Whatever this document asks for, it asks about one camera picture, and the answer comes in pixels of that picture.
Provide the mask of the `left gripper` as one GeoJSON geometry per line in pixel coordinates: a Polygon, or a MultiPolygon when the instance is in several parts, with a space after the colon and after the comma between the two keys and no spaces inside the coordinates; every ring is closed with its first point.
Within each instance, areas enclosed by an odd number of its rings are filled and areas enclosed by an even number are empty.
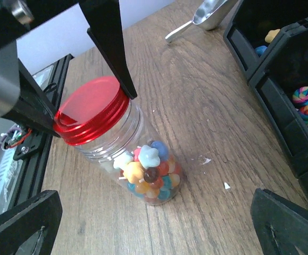
{"type": "Polygon", "coordinates": [[[58,137],[56,108],[21,61],[16,41],[77,1],[0,1],[0,117],[58,137]]]}

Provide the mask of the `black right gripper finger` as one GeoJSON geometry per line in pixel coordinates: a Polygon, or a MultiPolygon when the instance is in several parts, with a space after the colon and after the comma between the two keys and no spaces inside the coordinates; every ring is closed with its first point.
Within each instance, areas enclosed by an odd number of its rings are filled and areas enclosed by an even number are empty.
{"type": "Polygon", "coordinates": [[[119,1],[79,1],[79,6],[89,24],[88,35],[124,93],[135,99],[137,92],[126,62],[119,1]]]}

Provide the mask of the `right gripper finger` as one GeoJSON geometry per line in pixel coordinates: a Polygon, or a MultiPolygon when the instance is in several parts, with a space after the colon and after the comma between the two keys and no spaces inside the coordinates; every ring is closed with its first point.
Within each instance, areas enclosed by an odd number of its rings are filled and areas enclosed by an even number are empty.
{"type": "Polygon", "coordinates": [[[256,189],[251,218],[263,254],[308,254],[308,210],[267,189],[256,189]]]}
{"type": "Polygon", "coordinates": [[[55,190],[45,190],[2,213],[0,254],[51,254],[62,213],[55,190]]]}

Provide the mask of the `red jar lid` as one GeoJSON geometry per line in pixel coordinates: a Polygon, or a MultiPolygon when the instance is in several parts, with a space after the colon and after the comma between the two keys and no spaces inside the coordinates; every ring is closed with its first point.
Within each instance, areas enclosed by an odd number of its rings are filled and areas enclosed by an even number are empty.
{"type": "Polygon", "coordinates": [[[91,80],[72,93],[54,117],[53,129],[71,146],[91,142],[125,114],[130,98],[113,76],[91,80]]]}

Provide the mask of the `silver metal scoop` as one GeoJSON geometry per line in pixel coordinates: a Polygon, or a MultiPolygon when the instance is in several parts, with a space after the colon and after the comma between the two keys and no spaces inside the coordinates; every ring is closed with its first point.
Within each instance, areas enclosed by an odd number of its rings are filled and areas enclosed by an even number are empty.
{"type": "Polygon", "coordinates": [[[195,25],[205,31],[215,29],[237,2],[237,0],[203,1],[203,3],[195,11],[193,18],[167,34],[165,36],[165,41],[167,43],[172,42],[177,36],[192,25],[195,25]]]}

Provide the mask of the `clear plastic jar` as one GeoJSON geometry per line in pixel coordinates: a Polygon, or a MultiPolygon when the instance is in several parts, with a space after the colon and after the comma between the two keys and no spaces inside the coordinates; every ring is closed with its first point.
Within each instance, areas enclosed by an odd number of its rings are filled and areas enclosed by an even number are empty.
{"type": "Polygon", "coordinates": [[[168,202],[181,187],[183,174],[177,158],[132,101],[109,131],[75,148],[149,205],[168,202]]]}

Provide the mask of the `black candy tray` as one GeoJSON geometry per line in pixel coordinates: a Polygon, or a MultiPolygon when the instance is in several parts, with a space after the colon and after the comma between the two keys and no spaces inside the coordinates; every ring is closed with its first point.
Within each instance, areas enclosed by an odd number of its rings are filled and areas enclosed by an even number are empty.
{"type": "Polygon", "coordinates": [[[292,101],[308,86],[308,1],[240,1],[223,37],[308,198],[308,126],[292,101]]]}

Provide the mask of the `white star candy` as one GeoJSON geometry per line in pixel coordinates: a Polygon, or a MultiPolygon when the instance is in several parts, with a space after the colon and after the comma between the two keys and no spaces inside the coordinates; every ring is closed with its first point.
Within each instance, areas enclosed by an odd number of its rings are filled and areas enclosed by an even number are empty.
{"type": "Polygon", "coordinates": [[[125,151],[119,156],[114,158],[113,168],[114,170],[124,170],[125,167],[134,161],[134,156],[132,153],[125,151]]]}

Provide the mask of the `pale green star candy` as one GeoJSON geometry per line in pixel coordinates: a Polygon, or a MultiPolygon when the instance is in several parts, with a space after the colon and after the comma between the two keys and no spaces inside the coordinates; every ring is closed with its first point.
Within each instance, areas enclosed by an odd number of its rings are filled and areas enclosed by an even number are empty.
{"type": "Polygon", "coordinates": [[[148,145],[143,145],[141,147],[138,159],[144,169],[157,167],[161,163],[159,151],[148,145]]]}

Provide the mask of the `blue candy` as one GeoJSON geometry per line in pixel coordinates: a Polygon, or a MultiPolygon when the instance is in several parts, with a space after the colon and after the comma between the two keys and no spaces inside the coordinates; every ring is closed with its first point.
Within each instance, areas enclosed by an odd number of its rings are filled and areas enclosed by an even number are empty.
{"type": "Polygon", "coordinates": [[[151,147],[158,150],[161,161],[167,161],[169,159],[169,149],[164,142],[153,141],[151,147]]]}

